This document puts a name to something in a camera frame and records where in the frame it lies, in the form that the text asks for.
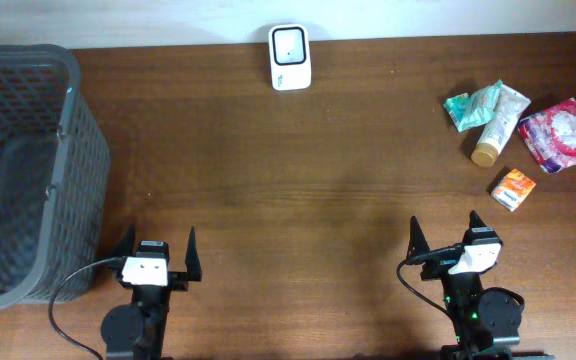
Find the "wall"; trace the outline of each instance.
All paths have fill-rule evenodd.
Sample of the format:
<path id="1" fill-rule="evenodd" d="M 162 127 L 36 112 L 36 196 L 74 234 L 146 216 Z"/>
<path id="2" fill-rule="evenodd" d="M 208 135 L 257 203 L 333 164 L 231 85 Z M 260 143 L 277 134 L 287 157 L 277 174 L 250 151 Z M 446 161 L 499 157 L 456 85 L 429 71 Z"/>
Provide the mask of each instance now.
<path id="1" fill-rule="evenodd" d="M 0 0 L 0 44 L 69 48 L 576 31 L 576 0 Z"/>

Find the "robotic arm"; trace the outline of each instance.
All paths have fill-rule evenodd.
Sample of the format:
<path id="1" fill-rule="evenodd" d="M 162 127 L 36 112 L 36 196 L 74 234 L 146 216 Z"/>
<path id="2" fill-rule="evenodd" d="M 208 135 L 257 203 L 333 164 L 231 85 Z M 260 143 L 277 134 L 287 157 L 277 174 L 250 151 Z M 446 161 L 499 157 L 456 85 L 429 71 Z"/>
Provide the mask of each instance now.
<path id="1" fill-rule="evenodd" d="M 502 247 L 497 233 L 474 211 L 470 213 L 470 226 L 461 243 L 432 251 L 417 219 L 414 216 L 410 219 L 410 243 L 402 264 L 423 265 L 423 281 L 441 280 L 444 312 L 453 322 L 457 337 L 458 345 L 442 347 L 442 359 L 513 359 L 510 348 L 519 344 L 524 299 L 506 289 L 484 289 L 480 279 L 480 275 L 497 264 Z M 401 265 L 400 280 L 418 294 L 401 278 L 400 269 Z M 548 355 L 515 358 L 554 359 Z"/>
<path id="2" fill-rule="evenodd" d="M 189 282 L 202 278 L 194 228 L 190 231 L 186 250 L 187 272 L 168 271 L 170 257 L 165 242 L 142 241 L 133 256 L 134 243 L 135 229 L 131 227 L 111 259 L 74 272 L 59 287 L 87 268 L 112 263 L 108 267 L 119 283 L 132 289 L 130 304 L 112 309 L 101 324 L 108 360 L 161 359 L 171 292 L 188 291 Z M 543 354 L 513 356 L 511 352 L 511 347 L 519 344 L 524 300 L 506 289 L 484 289 L 480 279 L 480 275 L 496 265 L 502 247 L 497 233 L 474 211 L 470 213 L 470 226 L 463 240 L 436 250 L 428 247 L 417 219 L 414 216 L 410 219 L 408 252 L 397 267 L 397 276 L 410 291 L 452 321 L 458 344 L 443 346 L 442 360 L 554 359 Z M 401 268 L 405 265 L 423 265 L 423 281 L 441 280 L 445 308 L 418 293 L 403 279 Z M 101 354 L 70 338 L 56 325 L 52 304 L 57 292 L 49 306 L 49 318 L 55 330 L 66 340 L 102 359 Z"/>
<path id="3" fill-rule="evenodd" d="M 116 252 L 131 254 L 134 243 L 135 231 L 131 228 Z M 188 239 L 187 272 L 168 271 L 168 244 L 161 241 L 142 241 L 134 256 L 123 259 L 111 269 L 124 288 L 132 289 L 132 300 L 110 310 L 101 324 L 106 358 L 160 359 L 170 293 L 188 291 L 189 281 L 201 281 L 195 229 Z"/>

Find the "clutter of items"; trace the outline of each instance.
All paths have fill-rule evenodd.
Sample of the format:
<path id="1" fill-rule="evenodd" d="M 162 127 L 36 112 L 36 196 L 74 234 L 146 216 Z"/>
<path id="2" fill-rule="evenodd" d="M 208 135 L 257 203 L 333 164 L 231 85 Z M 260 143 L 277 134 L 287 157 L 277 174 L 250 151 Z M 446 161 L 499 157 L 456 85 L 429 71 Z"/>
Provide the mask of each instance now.
<path id="1" fill-rule="evenodd" d="M 497 161 L 515 129 L 545 172 L 554 174 L 576 165 L 576 100 L 570 98 L 521 118 L 528 105 L 530 99 L 499 80 L 472 95 L 465 93 L 447 99 L 444 108 L 459 132 L 485 125 L 471 155 L 479 166 L 491 167 Z M 514 169 L 491 195 L 514 211 L 535 185 Z"/>

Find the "orange box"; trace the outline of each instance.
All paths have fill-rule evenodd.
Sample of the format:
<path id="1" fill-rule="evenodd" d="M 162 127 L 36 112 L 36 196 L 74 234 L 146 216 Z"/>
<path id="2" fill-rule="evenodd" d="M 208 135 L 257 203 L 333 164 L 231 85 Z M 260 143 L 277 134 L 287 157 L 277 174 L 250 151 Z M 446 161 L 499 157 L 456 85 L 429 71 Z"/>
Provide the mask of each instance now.
<path id="1" fill-rule="evenodd" d="M 535 188 L 535 185 L 537 183 L 530 180 L 521 171 L 513 169 L 501 179 L 491 195 L 508 210 L 515 211 Z"/>

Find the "tube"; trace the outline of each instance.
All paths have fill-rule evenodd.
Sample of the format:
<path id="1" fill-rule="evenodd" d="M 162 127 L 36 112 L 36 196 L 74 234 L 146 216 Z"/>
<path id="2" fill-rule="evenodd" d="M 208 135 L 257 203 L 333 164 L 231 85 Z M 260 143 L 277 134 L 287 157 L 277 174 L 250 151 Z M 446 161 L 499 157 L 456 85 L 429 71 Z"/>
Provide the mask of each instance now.
<path id="1" fill-rule="evenodd" d="M 486 125 L 470 158 L 483 167 L 491 167 L 510 139 L 519 117 L 530 105 L 530 99 L 502 85 L 495 106 L 495 117 Z"/>

